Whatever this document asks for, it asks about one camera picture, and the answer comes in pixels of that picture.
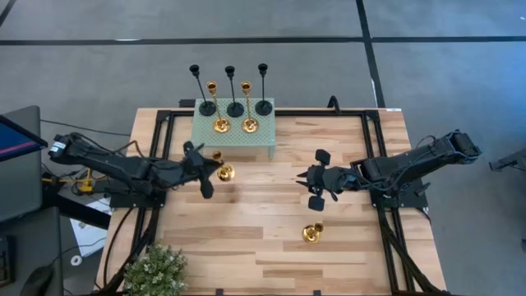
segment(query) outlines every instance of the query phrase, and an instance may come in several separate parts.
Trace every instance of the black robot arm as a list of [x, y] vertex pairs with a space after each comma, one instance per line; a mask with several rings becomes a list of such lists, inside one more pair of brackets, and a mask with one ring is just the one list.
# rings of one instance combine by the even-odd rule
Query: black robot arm
[[433, 142], [419, 146], [393, 157], [376, 157], [351, 163], [351, 168], [332, 167], [330, 154], [325, 150], [316, 151], [319, 165], [312, 165], [298, 177], [297, 181], [308, 187], [315, 195], [309, 199], [309, 208], [323, 210], [325, 201], [321, 197], [324, 190], [330, 192], [337, 201], [336, 194], [343, 190], [376, 190], [384, 195], [396, 196], [404, 190], [404, 185], [431, 173], [446, 164], [471, 164], [481, 151], [465, 133], [451, 132], [441, 138], [433, 137]]
[[125, 183], [132, 191], [151, 195], [190, 181], [201, 182], [204, 198], [211, 198], [214, 188], [209, 176], [222, 163], [204, 158], [191, 142], [183, 146], [181, 161], [161, 160], [140, 156], [126, 157], [119, 150], [107, 150], [85, 136], [73, 132], [56, 135], [49, 151], [50, 159], [59, 164], [81, 164]]

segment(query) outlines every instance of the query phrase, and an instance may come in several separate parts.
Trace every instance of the computer screen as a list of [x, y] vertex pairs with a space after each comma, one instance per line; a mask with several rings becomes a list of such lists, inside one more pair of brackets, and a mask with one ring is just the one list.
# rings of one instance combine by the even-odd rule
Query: computer screen
[[41, 150], [48, 143], [0, 115], [0, 161]]

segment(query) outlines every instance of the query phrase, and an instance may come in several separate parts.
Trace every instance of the potted plant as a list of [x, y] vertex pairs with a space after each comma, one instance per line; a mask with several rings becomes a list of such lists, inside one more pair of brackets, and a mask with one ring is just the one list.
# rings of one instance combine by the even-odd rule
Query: potted plant
[[130, 296], [180, 296], [188, 285], [184, 283], [187, 259], [182, 250], [159, 243], [133, 264], [126, 266], [124, 289]]

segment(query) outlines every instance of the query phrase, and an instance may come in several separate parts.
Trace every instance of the gold candle holder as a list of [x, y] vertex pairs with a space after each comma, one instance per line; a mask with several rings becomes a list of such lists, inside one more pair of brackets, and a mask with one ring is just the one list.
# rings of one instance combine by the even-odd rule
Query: gold candle holder
[[[212, 159], [220, 161], [222, 158], [220, 151], [214, 151], [212, 153]], [[232, 180], [236, 176], [236, 170], [233, 168], [230, 164], [223, 164], [218, 170], [217, 170], [217, 178], [223, 182], [228, 182]]]
[[217, 177], [223, 182], [228, 182], [236, 176], [236, 170], [230, 164], [223, 164], [217, 169]]
[[221, 117], [219, 105], [217, 105], [217, 99], [215, 98], [215, 94], [217, 93], [217, 83], [215, 81], [208, 81], [206, 82], [206, 88], [212, 94], [212, 99], [214, 99], [214, 104], [217, 107], [218, 118], [214, 121], [214, 130], [220, 133], [228, 132], [230, 130], [230, 121], [227, 118]]
[[257, 123], [257, 120], [252, 117], [250, 112], [250, 100], [248, 97], [250, 96], [250, 89], [251, 84], [248, 81], [241, 82], [241, 91], [243, 94], [245, 94], [245, 98], [247, 99], [247, 114], [248, 118], [243, 120], [242, 129], [245, 132], [253, 133], [257, 132], [257, 128], [259, 127], [259, 124]]
[[321, 232], [323, 231], [323, 224], [321, 222], [314, 225], [308, 225], [303, 229], [303, 240], [307, 243], [318, 243], [321, 239]]

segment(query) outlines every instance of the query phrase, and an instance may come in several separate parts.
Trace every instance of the wooden table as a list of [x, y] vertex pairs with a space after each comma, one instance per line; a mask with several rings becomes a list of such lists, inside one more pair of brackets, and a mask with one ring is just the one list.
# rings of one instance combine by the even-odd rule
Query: wooden table
[[[158, 109], [138, 109], [131, 134], [148, 155]], [[389, 156], [411, 148], [400, 111], [379, 109]], [[169, 158], [182, 158], [182, 144], [191, 137], [190, 117], [175, 121]], [[375, 155], [374, 127], [369, 124]], [[159, 143], [160, 155], [164, 137]], [[332, 165], [347, 166], [366, 158], [362, 124], [355, 117], [277, 117], [273, 161], [228, 160], [236, 177], [222, 183], [211, 178], [215, 194], [205, 200], [199, 183], [170, 192], [160, 212], [157, 239], [188, 257], [185, 294], [390, 294], [376, 210], [368, 192], [344, 192], [339, 202], [325, 196], [325, 210], [307, 208], [311, 195], [294, 181], [315, 164], [316, 149], [332, 154]], [[113, 213], [111, 238], [127, 210]], [[134, 210], [118, 234], [108, 263], [111, 279], [130, 252]], [[431, 226], [414, 209], [400, 210], [408, 252], [430, 281], [445, 289]], [[325, 230], [321, 242], [306, 244], [302, 229], [317, 221]], [[104, 248], [97, 283], [102, 286]], [[395, 255], [399, 287], [405, 289]]]

